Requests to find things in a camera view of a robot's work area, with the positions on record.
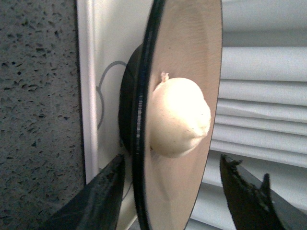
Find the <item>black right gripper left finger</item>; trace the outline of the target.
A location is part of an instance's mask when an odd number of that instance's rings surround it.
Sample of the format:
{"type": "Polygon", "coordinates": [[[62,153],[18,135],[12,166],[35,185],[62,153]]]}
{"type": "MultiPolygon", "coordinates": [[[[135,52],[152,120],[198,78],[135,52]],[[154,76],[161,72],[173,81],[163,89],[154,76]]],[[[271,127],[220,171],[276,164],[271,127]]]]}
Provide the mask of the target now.
{"type": "Polygon", "coordinates": [[[114,230],[125,182],[125,159],[117,155],[39,230],[114,230]]]}

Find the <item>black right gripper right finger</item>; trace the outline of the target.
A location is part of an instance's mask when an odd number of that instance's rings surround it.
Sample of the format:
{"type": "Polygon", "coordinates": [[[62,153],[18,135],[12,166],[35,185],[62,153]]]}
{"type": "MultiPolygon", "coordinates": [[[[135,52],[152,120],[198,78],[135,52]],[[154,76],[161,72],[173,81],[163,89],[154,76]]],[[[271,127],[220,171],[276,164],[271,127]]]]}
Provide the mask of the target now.
{"type": "Polygon", "coordinates": [[[307,216],[271,190],[270,176],[259,180],[222,154],[220,175],[228,209],[238,230],[305,230],[307,216]]]}

